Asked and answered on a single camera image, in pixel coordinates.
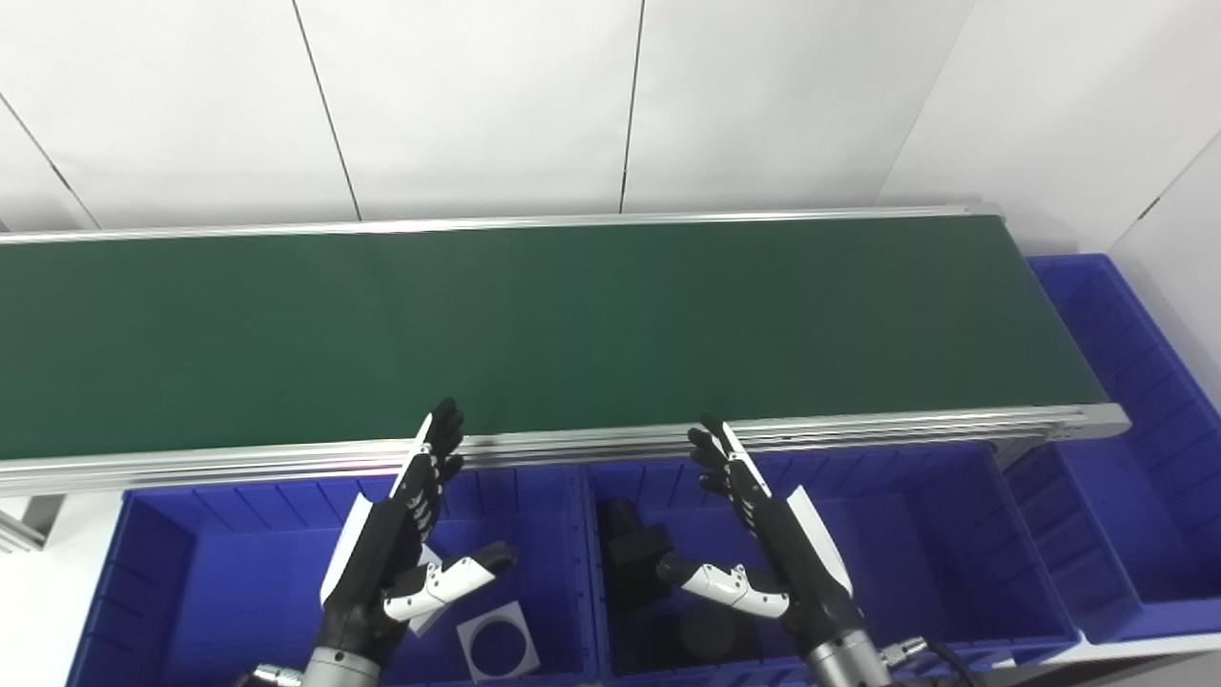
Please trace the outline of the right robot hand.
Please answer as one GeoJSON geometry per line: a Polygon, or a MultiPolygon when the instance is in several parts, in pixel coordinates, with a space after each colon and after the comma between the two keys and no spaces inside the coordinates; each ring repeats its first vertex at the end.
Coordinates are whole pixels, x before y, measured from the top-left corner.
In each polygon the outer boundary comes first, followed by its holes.
{"type": "Polygon", "coordinates": [[[846,646],[850,635],[863,631],[864,621],[849,587],[832,574],[816,545],[827,541],[825,527],[808,534],[792,504],[772,495],[755,460],[723,419],[702,412],[698,427],[687,430],[686,438],[691,460],[702,469],[698,487],[724,497],[737,525],[759,545],[767,566],[726,566],[668,552],[654,566],[657,577],[739,613],[779,621],[802,659],[823,646],[846,646]]]}

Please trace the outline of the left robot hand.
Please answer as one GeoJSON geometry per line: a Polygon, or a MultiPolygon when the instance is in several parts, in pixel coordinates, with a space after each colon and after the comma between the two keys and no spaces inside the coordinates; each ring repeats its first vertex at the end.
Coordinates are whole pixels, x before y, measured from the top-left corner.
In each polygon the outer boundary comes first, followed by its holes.
{"type": "Polygon", "coordinates": [[[440,522],[444,486],[462,472],[464,416],[444,397],[424,417],[391,491],[374,503],[358,495],[324,574],[322,617],[302,682],[376,686],[411,620],[462,600],[518,561],[507,542],[424,561],[440,522]]]}

